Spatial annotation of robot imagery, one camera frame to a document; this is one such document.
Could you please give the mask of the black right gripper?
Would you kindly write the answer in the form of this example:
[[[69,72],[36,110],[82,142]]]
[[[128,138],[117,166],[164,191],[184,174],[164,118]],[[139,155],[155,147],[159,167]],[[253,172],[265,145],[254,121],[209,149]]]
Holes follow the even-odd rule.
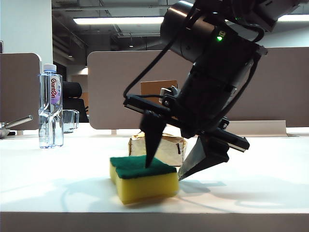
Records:
[[[199,71],[191,71],[182,89],[169,87],[160,94],[128,94],[126,108],[143,115],[140,129],[145,135],[148,168],[156,154],[167,124],[181,130],[184,138],[198,136],[197,142],[178,171],[181,181],[199,171],[228,162],[229,147],[245,151],[249,142],[226,132],[226,114],[238,100],[238,76],[225,79]]]

